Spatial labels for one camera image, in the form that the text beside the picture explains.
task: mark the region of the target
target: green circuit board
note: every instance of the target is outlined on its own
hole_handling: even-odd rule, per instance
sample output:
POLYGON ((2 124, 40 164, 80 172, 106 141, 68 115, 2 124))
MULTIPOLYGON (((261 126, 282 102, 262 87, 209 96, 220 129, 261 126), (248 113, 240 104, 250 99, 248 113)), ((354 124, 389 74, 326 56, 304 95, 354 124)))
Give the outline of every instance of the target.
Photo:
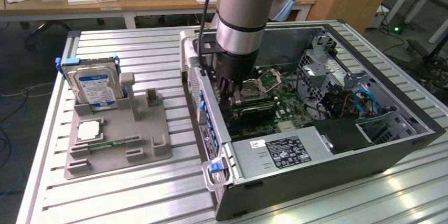
POLYGON ((233 141, 300 129, 305 123, 313 120, 292 88, 290 80, 286 78, 289 74, 278 74, 276 76, 270 73, 272 68, 260 68, 260 70, 261 73, 268 74, 261 74, 262 78, 252 79, 242 84, 241 95, 249 99, 261 97, 274 98, 274 100, 260 102, 253 106, 221 111, 233 141), (260 80, 262 84, 266 83, 265 88, 260 88, 260 80), (264 93, 261 91, 268 90, 272 86, 274 88, 268 92, 264 93), (256 111, 252 117, 249 114, 249 121, 245 120, 241 123, 244 112, 252 110, 265 110, 265 112, 256 111))

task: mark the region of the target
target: warning label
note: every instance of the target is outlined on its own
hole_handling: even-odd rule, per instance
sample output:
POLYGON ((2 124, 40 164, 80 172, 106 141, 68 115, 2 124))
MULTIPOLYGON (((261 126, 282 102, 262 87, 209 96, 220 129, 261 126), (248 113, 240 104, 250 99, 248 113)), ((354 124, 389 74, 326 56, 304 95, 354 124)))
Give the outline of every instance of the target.
POLYGON ((297 136, 266 142, 266 147, 274 166, 280 169, 310 161, 297 136))

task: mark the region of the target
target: blue hard drive label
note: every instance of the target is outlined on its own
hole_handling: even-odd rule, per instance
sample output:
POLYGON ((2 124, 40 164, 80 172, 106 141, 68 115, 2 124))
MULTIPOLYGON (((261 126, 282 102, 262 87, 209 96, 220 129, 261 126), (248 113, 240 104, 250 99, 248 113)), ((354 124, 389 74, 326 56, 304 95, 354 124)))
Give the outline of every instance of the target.
POLYGON ((113 89, 106 85, 109 83, 106 74, 82 76, 78 78, 78 82, 85 98, 92 106, 104 107, 114 103, 113 89))
POLYGON ((297 136, 266 142, 266 147, 274 166, 278 169, 310 161, 309 154, 297 136))

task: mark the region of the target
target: motherboard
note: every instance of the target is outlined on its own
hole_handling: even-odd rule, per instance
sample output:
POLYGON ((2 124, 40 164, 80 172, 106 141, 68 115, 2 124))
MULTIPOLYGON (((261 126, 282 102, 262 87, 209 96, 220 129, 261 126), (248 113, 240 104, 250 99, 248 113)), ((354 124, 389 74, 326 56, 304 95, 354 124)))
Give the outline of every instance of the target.
POLYGON ((313 120, 296 94, 292 74, 278 67, 260 67, 256 73, 257 78, 242 83, 242 104, 221 110, 232 141, 300 129, 313 120))

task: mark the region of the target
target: metal slotted table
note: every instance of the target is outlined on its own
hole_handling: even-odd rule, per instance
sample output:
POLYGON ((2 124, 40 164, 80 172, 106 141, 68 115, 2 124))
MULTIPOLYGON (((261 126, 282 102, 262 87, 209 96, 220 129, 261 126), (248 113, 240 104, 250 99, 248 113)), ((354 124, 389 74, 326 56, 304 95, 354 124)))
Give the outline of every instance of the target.
MULTIPOLYGON (((448 109, 440 101, 348 25, 328 23, 448 129, 448 109)), ((141 93, 146 88, 160 90, 173 157, 65 180, 74 97, 58 75, 17 223, 216 223, 178 74, 178 33, 192 28, 86 31, 66 39, 64 58, 116 53, 122 72, 134 72, 134 92, 141 93)), ((337 50, 348 68, 358 69, 342 48, 337 50)), ((444 134, 384 173, 220 223, 442 222, 448 220, 446 167, 448 135, 444 134)))

